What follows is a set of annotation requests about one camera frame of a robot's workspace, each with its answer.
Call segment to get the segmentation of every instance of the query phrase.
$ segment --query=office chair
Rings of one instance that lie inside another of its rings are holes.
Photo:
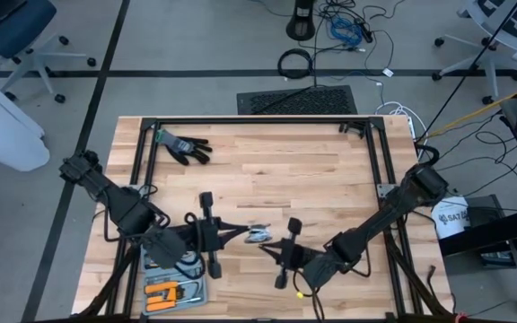
[[[53,51],[53,43],[56,40],[64,46],[69,43],[69,39],[65,36],[54,35],[40,48],[31,48],[31,44],[51,22],[56,12],[56,7],[49,0],[27,0],[25,4],[0,19],[0,59],[11,58],[17,65],[0,89],[1,92],[5,92],[13,83],[35,68],[48,91],[54,94],[55,91],[48,77],[51,71],[46,66],[46,61],[51,57],[87,57],[85,54]],[[87,58],[87,65],[96,66],[96,64],[94,58]],[[16,99],[10,92],[6,92],[5,95],[10,100]],[[55,95],[55,101],[63,103],[65,100],[64,95]]]
[[[462,8],[458,11],[458,16],[471,18],[483,31],[491,36],[515,5],[516,0],[466,0]],[[434,45],[439,48],[444,44],[446,39],[452,39],[459,43],[482,49],[490,40],[490,37],[485,37],[482,39],[481,44],[476,44],[451,35],[444,35],[436,39]],[[509,48],[513,48],[515,54],[512,57],[498,54],[496,52],[498,44],[504,44]],[[476,56],[468,57],[454,65],[444,68],[438,73],[433,73],[432,79],[438,81],[442,79],[442,76],[445,74],[458,69],[467,69],[475,58]],[[517,9],[505,26],[498,32],[495,37],[495,42],[488,47],[486,53],[478,60],[477,65],[482,66],[486,72],[491,95],[482,98],[482,102],[487,105],[498,98],[498,86],[495,75],[496,66],[499,65],[517,72]],[[512,78],[517,81],[517,73],[513,74]]]

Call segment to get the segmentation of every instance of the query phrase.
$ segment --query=black glove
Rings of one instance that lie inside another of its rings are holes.
[[[167,151],[171,154],[175,161],[188,166],[188,159],[185,156],[191,156],[202,164],[208,163],[211,159],[203,152],[212,152],[213,148],[206,146],[208,140],[189,137],[177,137],[170,132],[161,129],[157,131],[155,140],[159,144],[164,144]]]

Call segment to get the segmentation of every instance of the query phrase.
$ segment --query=wooden table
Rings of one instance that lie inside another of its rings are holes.
[[[384,121],[396,178],[401,180],[416,163],[407,121],[399,116],[388,116]],[[119,185],[129,182],[140,124],[139,117],[118,121],[106,175]],[[321,249],[338,232],[357,226],[378,210],[366,142],[356,134],[340,134],[337,125],[206,124],[165,128],[174,135],[206,138],[214,149],[210,164],[193,161],[188,167],[176,163],[165,149],[158,150],[153,183],[159,191],[151,201],[171,216],[173,224],[182,223],[187,212],[202,216],[197,195],[209,190],[215,197],[214,214],[228,223],[270,223],[274,240],[280,240],[288,235],[288,218],[297,217],[303,222],[297,242]],[[145,141],[139,183],[145,178],[150,136]],[[383,168],[378,136],[374,141]],[[381,173],[386,178],[384,169]],[[425,208],[420,211],[429,214]],[[73,312],[91,302],[113,269],[117,243],[103,239],[101,217],[92,226]],[[114,234],[116,228],[110,225]],[[450,287],[432,223],[410,215],[407,232],[416,271],[425,281],[429,266],[436,266],[434,290],[441,303],[451,309]],[[370,278],[337,274],[321,289],[327,319],[381,319],[387,311],[396,312],[382,235],[370,241],[369,250]],[[165,318],[314,319],[311,300],[298,299],[292,283],[282,291],[274,288],[279,267],[257,246],[244,244],[243,237],[238,237],[218,257],[223,278],[206,278],[209,303]],[[356,268],[365,272],[366,266],[364,257]],[[407,280],[399,272],[406,309],[411,312]],[[141,274],[137,279],[134,317],[141,310]],[[116,312],[121,312],[126,282],[123,277]],[[307,291],[304,283],[299,285]]]

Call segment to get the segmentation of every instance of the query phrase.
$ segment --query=cable bundle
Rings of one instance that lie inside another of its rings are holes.
[[[335,16],[328,21],[331,39],[340,40],[349,48],[356,48],[363,40],[363,32],[359,25],[348,19]]]

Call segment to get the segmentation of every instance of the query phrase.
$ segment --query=tool case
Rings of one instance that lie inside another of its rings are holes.
[[[182,260],[191,263],[195,261],[195,258],[194,252],[188,252]],[[204,259],[200,258],[194,265],[177,263],[177,266],[188,275],[197,275],[202,270],[201,261]],[[175,267],[160,268],[151,260],[143,247],[141,247],[141,270],[145,273],[142,312],[146,316],[189,309],[208,302],[204,275],[196,280],[191,280]]]

